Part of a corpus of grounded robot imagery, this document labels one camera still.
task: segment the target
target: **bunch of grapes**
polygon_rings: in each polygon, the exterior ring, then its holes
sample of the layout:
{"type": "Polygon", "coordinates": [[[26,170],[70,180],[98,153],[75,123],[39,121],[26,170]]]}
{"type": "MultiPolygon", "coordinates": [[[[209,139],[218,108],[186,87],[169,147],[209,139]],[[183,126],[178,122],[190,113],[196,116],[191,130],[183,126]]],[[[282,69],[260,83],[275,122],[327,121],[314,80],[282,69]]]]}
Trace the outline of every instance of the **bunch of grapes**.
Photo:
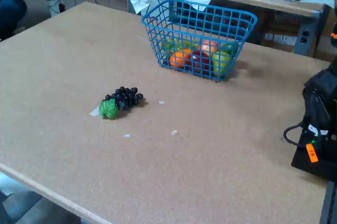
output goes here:
{"type": "Polygon", "coordinates": [[[138,105],[139,101],[144,98],[142,93],[138,93],[138,89],[133,87],[131,89],[121,86],[115,90],[115,93],[105,96],[105,101],[115,99],[115,105],[118,110],[129,110],[132,106],[138,105]]]}

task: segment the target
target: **person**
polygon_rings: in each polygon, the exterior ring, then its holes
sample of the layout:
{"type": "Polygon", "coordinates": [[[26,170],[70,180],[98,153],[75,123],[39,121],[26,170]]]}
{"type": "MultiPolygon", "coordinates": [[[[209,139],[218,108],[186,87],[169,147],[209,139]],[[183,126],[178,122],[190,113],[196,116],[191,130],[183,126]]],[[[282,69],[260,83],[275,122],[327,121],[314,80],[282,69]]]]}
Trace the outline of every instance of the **person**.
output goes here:
{"type": "Polygon", "coordinates": [[[26,12],[27,5],[23,0],[0,0],[0,40],[13,35],[17,23],[26,12]]]}

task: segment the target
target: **orange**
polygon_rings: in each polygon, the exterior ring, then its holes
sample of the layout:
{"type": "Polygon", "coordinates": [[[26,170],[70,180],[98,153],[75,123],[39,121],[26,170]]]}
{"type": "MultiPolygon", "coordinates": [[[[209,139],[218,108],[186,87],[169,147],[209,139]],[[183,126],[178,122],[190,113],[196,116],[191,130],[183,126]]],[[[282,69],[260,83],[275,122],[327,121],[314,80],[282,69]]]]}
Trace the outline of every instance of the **orange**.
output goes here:
{"type": "Polygon", "coordinates": [[[184,59],[185,59],[185,64],[191,63],[191,53],[192,53],[192,50],[189,49],[189,48],[184,49],[183,51],[175,52],[170,57],[170,65],[172,67],[183,68],[184,67],[184,59]]]}

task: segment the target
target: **particleboard surface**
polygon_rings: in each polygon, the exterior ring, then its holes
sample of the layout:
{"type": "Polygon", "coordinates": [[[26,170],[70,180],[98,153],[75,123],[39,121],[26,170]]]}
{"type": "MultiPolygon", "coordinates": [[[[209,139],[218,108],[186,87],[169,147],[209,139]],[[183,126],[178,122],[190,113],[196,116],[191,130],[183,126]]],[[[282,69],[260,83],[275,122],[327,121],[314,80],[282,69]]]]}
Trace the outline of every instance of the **particleboard surface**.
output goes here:
{"type": "Polygon", "coordinates": [[[229,0],[242,4],[254,5],[276,11],[311,17],[318,17],[322,11],[322,4],[304,3],[292,0],[229,0]]]}
{"type": "Polygon", "coordinates": [[[1,42],[0,169],[93,223],[318,223],[326,182],[290,166],[282,132],[328,63],[246,44],[215,83],[137,35],[140,17],[85,3],[1,42]],[[90,116],[120,85],[147,105],[90,116]]]}

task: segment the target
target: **orange tag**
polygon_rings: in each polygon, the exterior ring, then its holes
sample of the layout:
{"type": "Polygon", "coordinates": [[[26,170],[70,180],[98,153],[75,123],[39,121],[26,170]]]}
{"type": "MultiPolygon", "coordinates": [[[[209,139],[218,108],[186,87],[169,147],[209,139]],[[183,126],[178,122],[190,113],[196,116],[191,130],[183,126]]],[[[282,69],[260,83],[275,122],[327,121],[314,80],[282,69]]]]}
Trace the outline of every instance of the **orange tag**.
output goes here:
{"type": "Polygon", "coordinates": [[[316,152],[314,150],[314,146],[311,143],[308,143],[306,145],[306,150],[308,151],[310,161],[311,162],[318,162],[318,158],[317,158],[316,152]]]}

